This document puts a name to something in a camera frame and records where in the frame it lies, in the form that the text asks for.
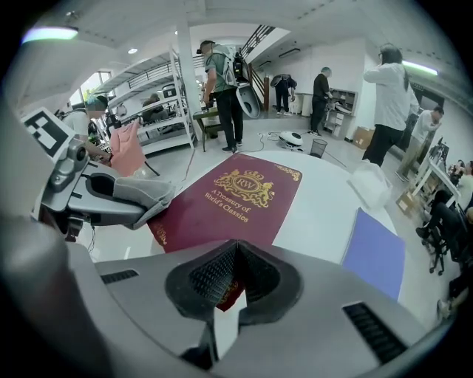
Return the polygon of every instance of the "red book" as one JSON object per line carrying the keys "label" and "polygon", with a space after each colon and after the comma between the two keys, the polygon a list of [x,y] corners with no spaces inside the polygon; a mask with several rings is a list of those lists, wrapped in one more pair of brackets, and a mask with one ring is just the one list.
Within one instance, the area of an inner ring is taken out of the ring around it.
{"label": "red book", "polygon": [[[173,199],[148,226],[166,253],[227,239],[272,245],[301,179],[295,169],[234,154]],[[238,298],[241,286],[229,287],[238,295],[229,295],[224,308]]]}

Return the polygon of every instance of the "woman with long hair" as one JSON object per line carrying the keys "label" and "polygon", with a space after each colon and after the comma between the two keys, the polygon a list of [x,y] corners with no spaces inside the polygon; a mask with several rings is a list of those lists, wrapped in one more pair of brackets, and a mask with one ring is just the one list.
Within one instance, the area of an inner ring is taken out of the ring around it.
{"label": "woman with long hair", "polygon": [[363,160],[381,167],[388,150],[402,138],[410,113],[417,113],[419,102],[402,65],[402,54],[392,44],[381,47],[381,64],[368,69],[363,78],[376,84],[375,133]]}

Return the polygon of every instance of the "white plastic bag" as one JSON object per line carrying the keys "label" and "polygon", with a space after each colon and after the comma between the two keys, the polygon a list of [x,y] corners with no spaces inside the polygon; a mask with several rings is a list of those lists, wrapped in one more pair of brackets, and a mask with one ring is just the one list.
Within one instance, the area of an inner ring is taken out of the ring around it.
{"label": "white plastic bag", "polygon": [[383,208],[391,197],[392,184],[381,168],[368,161],[361,162],[348,179],[361,200],[373,210]]}

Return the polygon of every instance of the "blue folder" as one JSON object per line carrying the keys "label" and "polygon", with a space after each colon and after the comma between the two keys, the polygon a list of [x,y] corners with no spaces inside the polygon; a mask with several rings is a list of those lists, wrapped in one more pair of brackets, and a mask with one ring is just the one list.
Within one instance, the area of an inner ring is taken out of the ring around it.
{"label": "blue folder", "polygon": [[342,266],[397,301],[405,249],[401,238],[359,208]]}

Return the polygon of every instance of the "white wall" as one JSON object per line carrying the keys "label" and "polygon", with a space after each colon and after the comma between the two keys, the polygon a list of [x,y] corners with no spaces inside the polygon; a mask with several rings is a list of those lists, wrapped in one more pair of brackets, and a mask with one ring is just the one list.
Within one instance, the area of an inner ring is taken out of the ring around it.
{"label": "white wall", "polygon": [[[366,42],[364,51],[363,71],[371,69],[379,64],[378,51],[370,42]],[[356,129],[361,126],[364,128],[374,128],[375,122],[375,104],[376,104],[376,85],[368,83],[361,79],[361,90],[358,93],[356,105],[356,117],[347,132],[347,138],[352,139]]]}
{"label": "white wall", "polygon": [[435,133],[432,144],[443,137],[443,141],[450,147],[447,165],[459,159],[464,162],[473,160],[473,117],[447,99],[443,110],[445,115],[442,118],[442,126]]}
{"label": "white wall", "polygon": [[[271,79],[274,75],[290,74],[297,81],[296,93],[313,92],[313,81],[320,70],[328,66],[332,77],[330,88],[361,91],[364,71],[365,43],[362,38],[343,41],[332,46],[316,46],[300,53],[280,58],[264,67],[265,74]],[[274,90],[270,91],[270,104],[276,103]]]}

